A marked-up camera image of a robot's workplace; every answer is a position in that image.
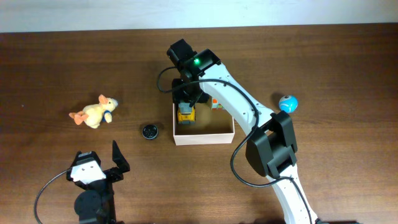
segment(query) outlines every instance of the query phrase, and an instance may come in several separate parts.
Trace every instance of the open box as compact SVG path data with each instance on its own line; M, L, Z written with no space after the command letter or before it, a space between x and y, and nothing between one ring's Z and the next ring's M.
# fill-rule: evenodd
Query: open box
M235 135L234 118L226 110L212 110L208 104L195 105L195 124L178 124L178 106L173 103L175 145L229 144Z

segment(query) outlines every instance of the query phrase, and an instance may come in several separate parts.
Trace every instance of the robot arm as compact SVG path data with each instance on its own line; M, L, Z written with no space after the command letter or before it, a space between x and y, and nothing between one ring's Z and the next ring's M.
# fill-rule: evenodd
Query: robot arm
M192 51L191 47L184 40L180 40L171 46L167 55L181 73L181 78L185 83L206 79L223 80L238 87L251 99L259 111L259 127L261 128L259 129L259 133L255 134L251 141L249 140L246 157L248 156L248 153L252 154L248 151L249 147L251 149L255 147L258 150L258 153L256 154L257 157L262 157L262 169L265 170L263 170L263 172L265 172L269 181L276 180L279 177L294 178L303 195L303 199L308 205L312 223L316 223L318 217L312 211L307 199L305 198L297 173L297 165L295 164L296 158L294 156L294 153L297 151L297 145L295 143L295 136L290 117L285 114L282 119L283 114L280 116L279 114L273 114L271 109L266 108L264 105L260 104L260 102L255 100L233 79L219 58L210 50L205 50L197 54ZM184 89L184 92L187 93L185 101L195 101L197 99L196 96L202 94L201 91L215 97L239 123L246 135L251 132L252 127L255 125L256 117L254 116L252 106L242 96L242 94L238 93L229 85L224 85L220 82L200 82L197 86L192 85L189 88ZM273 135L274 138L272 136L268 138L265 132L268 130L267 127L271 125L269 124L270 121L272 121L271 123L277 123L278 119L280 120L278 123L280 125L280 129L273 129L275 134L272 133L271 135ZM278 140L281 139L281 136L283 136L284 140L282 143L278 142ZM273 188L280 204L282 205L285 222L287 224L309 222L305 204L291 181L280 181L274 184Z
M116 141L112 145L112 160L117 167L101 170L101 160L94 151L78 152L72 162L67 180L73 181L82 192L75 200L75 212L81 224L123 224L116 222L113 183L123 180L130 165L122 155Z

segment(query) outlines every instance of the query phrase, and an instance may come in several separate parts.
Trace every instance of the cable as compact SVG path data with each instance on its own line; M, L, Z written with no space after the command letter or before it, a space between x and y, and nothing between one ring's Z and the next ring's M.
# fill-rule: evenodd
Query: cable
M44 185L44 187L39 191L39 193L37 194L36 199L35 199L35 204L34 204L34 206L33 206L33 212L34 212L34 214L35 214L35 218L36 218L37 223L43 224L43 223L40 221L39 216L37 215L37 203L39 202L39 198L40 198L40 196L42 195L44 189L46 189L46 187L47 187L49 184L51 184L53 181L55 181L57 178L59 178L60 176L62 176L64 173L66 173L66 172L68 172L68 171L70 171L70 169L67 169L67 170L65 170L65 171L62 171L62 173L56 175L54 178L52 178L50 181L48 181L48 182Z
M224 81L224 80L219 80L219 79L205 79L205 80L192 81L190 83L181 84L181 85L176 86L174 88L171 88L169 90L161 89L161 87L159 85L159 82L160 82L160 78L161 78L162 74L165 71L173 69L173 68L176 68L176 67L168 67L168 68L163 69L159 73L159 76L157 77L157 81L156 81L157 88L162 93L172 93L172 92L175 92L175 91L177 91L177 90L179 90L181 88L184 88L184 87L189 86L189 85L194 85L194 84L197 84L197 83L218 82L218 83L223 83L224 85L228 85L228 86L234 88L236 91L238 91L249 102L249 104L252 106L252 108L254 110L254 116L256 117L256 122L255 122L254 126L252 127L252 130L250 131L250 133L242 140L242 142L236 147L235 151L232 153L231 160L230 160L230 166L231 166L232 173L235 175L235 177L239 181L241 181L242 183L244 183L244 184L246 184L248 186L251 186L251 187L269 187L269 186L272 186L272 185L278 183L281 180L290 180L294 184L294 187L296 188L296 190L298 191L298 194L300 195L300 197L301 197L301 199L302 199L302 201L303 201L303 203L305 205L305 208L307 209L307 213L308 213L308 217L310 219L310 223L312 224L310 209L308 208L308 205L307 205L306 201L304 200L304 196L301 193L301 190L299 189L299 186L294 181L294 178L292 178L292 177L280 177L280 178L278 178L278 179L276 179L276 180L274 180L272 182L266 183L266 184L252 184L252 183L244 180L242 177L240 177L239 174L235 171L234 160L235 160L235 157L236 157L237 153L243 147L243 145L250 139L250 137L254 134L254 132L256 131L256 129L258 128L258 125L259 125L259 111L257 110L257 108L254 105L254 103L251 101L251 99L241 89L239 89L237 86L235 86L233 84L230 84L230 82L227 82L227 81Z

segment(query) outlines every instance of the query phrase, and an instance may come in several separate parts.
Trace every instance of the black round object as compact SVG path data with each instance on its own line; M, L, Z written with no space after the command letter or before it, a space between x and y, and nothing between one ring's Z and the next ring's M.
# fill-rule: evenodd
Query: black round object
M99 209L102 209L101 196L95 190L86 190L75 200L75 212L79 216L95 217Z
M158 134L159 134L159 129L154 124L148 124L142 130L142 135L146 139L150 139L150 140L155 139Z

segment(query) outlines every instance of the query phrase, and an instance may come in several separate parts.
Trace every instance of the small toy figure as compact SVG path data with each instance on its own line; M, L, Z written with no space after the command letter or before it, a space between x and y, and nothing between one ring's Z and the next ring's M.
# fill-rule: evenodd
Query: small toy figure
M211 97L211 109L212 110L225 110L223 105L218 102L216 98Z
M296 97L292 95L283 96L279 100L279 108L286 113L293 113L297 106L299 105L299 101L297 101Z
M195 117L195 106L189 107L189 103L179 103L177 118L179 124L194 124Z
M83 108L83 111L69 113L69 116L75 120L77 125L84 121L91 128L98 128L101 121L112 122L111 112L118 106L118 102L115 99L106 98L104 95L100 95L98 99L98 104L88 105Z

